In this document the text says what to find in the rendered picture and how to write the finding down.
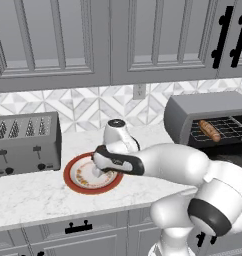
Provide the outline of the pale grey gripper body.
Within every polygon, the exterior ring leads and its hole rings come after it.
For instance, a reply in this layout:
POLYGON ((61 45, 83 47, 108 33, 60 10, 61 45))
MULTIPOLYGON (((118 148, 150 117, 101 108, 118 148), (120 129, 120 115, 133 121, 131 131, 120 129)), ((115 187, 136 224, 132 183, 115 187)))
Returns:
POLYGON ((92 169, 92 173, 96 178, 101 177, 103 174, 108 172, 108 166, 105 162, 95 162, 92 169))

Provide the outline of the kebab skewer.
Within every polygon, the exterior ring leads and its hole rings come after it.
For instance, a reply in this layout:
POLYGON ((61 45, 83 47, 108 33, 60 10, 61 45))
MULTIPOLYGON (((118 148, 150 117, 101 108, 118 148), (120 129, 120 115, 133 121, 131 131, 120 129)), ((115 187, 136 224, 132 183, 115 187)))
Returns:
POLYGON ((76 174, 77 182, 84 188, 94 189, 110 184, 115 178, 115 174, 110 171, 96 177, 91 169, 78 169, 76 174))

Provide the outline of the grey base cupboard door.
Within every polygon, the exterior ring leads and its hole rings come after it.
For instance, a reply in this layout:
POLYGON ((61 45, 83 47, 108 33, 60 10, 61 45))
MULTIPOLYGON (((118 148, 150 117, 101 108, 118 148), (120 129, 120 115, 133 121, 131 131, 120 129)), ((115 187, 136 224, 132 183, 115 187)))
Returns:
POLYGON ((33 256, 44 251, 44 256, 126 256, 125 228, 71 236, 48 242, 32 243, 33 256))
POLYGON ((152 246, 159 240, 161 230, 153 224, 128 227, 127 256, 148 256, 152 246))

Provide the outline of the grey four-slot toaster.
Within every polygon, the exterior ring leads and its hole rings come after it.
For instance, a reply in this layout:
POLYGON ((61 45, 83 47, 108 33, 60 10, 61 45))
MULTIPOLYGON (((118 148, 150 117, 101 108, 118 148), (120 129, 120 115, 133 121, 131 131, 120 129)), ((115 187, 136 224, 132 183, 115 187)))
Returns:
POLYGON ((61 169, 56 111, 0 116, 0 177, 61 169))

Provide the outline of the grey toaster oven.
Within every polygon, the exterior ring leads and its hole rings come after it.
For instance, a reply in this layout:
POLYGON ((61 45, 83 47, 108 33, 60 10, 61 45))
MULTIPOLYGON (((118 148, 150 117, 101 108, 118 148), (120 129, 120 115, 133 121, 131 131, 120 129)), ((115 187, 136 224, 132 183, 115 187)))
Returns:
POLYGON ((233 117, 242 124, 242 95, 236 91, 171 96, 164 111, 164 127, 177 144, 203 151, 204 148, 241 144, 240 139, 224 142, 196 141, 191 136, 194 120, 233 117))

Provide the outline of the brown baguette bread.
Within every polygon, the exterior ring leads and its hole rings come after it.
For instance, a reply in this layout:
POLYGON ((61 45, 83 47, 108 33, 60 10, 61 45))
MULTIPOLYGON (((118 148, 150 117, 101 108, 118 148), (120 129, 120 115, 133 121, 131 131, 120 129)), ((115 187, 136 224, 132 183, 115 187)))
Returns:
POLYGON ((214 142, 219 142, 221 140, 220 133, 209 122, 200 120, 198 126, 200 130, 214 142))

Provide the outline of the dark toaster oven door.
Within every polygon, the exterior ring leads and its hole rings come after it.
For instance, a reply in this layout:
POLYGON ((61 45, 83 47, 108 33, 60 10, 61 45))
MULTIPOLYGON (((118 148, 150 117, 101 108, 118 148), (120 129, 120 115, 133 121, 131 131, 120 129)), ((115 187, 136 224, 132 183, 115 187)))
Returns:
POLYGON ((211 160, 228 161, 242 167, 242 143, 204 148, 211 160))

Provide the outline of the red rimmed white plate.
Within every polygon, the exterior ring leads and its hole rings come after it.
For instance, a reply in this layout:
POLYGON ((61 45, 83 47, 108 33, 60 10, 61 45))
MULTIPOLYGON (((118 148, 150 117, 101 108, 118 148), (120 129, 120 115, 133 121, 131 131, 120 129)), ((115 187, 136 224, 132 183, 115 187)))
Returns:
POLYGON ((123 175, 118 174, 114 171, 112 171, 115 174, 114 180, 104 187, 100 188, 84 188, 82 187, 76 180, 76 174, 78 169, 93 169, 94 163, 91 160, 92 153, 84 153, 81 155, 78 155, 74 157, 72 160, 70 160, 66 167, 64 168, 63 172, 63 178, 66 183, 66 185, 71 188, 73 191, 86 194, 86 195, 96 195, 96 194, 102 194, 106 193, 112 189, 114 189, 122 180, 123 175))

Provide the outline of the narrow grey drawer front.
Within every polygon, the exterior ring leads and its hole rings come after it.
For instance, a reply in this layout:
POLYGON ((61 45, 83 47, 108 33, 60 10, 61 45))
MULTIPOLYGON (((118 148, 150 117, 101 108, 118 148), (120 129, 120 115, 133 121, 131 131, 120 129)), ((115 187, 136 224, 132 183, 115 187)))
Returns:
POLYGON ((132 209, 128 211, 129 213, 129 225, 135 226, 140 224, 148 224, 151 223, 150 217, 150 208, 144 207, 139 209, 132 209))

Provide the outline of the white wall outlet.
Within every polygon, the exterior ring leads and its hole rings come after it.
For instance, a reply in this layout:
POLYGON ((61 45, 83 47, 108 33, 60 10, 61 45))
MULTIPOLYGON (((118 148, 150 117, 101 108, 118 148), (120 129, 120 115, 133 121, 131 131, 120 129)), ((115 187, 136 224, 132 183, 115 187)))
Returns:
POLYGON ((135 84, 133 86, 133 99, 142 100, 146 97, 146 85, 145 84, 135 84))

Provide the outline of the wide grey wall cupboard door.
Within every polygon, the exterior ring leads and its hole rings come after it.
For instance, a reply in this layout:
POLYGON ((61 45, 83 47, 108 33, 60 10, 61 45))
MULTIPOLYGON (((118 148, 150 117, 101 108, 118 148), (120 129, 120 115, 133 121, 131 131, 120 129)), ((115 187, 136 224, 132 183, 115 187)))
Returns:
POLYGON ((0 92, 110 83, 109 0, 0 0, 0 92))

